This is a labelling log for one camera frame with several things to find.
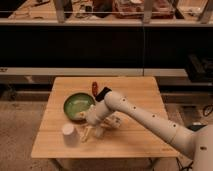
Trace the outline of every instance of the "green bowl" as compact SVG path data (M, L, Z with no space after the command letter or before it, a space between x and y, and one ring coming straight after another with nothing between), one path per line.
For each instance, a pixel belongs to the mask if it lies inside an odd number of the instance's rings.
M95 105L92 96L86 93L76 93L64 102L64 113L73 121L84 120L78 114L88 110L91 105Z

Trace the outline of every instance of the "floor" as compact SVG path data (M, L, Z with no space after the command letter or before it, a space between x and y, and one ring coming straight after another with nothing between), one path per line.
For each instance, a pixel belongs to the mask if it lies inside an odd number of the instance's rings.
M0 171L57 171L50 160L30 157L49 91L14 92L8 89L1 92L0 96ZM162 98L171 120L184 125L213 123L212 115L202 116L203 106L213 102L211 94L164 92ZM191 162L183 156L179 160L184 166ZM136 158L70 160L69 168L73 171L141 171L147 170L145 168L150 162L149 159ZM175 158L164 158L154 170L178 171L179 168Z

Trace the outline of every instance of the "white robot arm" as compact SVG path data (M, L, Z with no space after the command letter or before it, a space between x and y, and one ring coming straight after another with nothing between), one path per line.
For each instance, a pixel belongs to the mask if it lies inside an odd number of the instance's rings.
M115 111L127 114L180 153L194 160L193 171L213 171L213 125L193 132L131 104L115 91L107 92L101 102L91 107L86 113L86 120L96 126Z

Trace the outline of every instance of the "wooden table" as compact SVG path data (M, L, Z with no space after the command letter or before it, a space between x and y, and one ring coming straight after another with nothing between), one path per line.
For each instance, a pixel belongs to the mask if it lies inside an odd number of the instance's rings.
M178 152L125 114L118 130L107 131L102 139L90 137L75 147L65 144L61 128L70 123L63 112L64 101L73 93L90 95L92 82L122 92L137 106L167 118L157 83L153 77L58 77L55 80L33 149L33 158L137 158L175 157ZM83 125L75 124L80 135Z

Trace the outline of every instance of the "small object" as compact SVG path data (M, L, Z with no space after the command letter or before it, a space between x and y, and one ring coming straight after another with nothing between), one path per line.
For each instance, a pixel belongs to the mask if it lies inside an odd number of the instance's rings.
M76 93L71 95L64 103L64 113L73 121L85 120L85 111L95 105L89 94Z
M66 145L75 146L79 142L79 135L73 124L64 124L61 131Z
M98 83L96 81L92 83L92 94L94 97L98 95Z
M73 124L67 123L67 124L63 125L63 127L62 127L63 135L72 136L74 132L75 132L75 128L74 128Z
M86 126L85 130L84 130L84 133L83 133L83 136L81 137L81 142L86 142L88 140L88 138L90 137L91 135L91 132L93 130L93 126Z
M104 123L111 126L114 129L118 129L121 125L121 119L115 115L111 115L104 119Z
M85 6L85 11L86 11L87 13L91 13L91 12L92 12L92 6L91 6L91 5L86 5L86 6Z
M133 4L142 4L141 0L130 0Z
M44 5L44 4L48 4L48 3L50 3L50 0L48 0L48 1L37 0L37 2L38 2L37 4L34 4L34 7Z

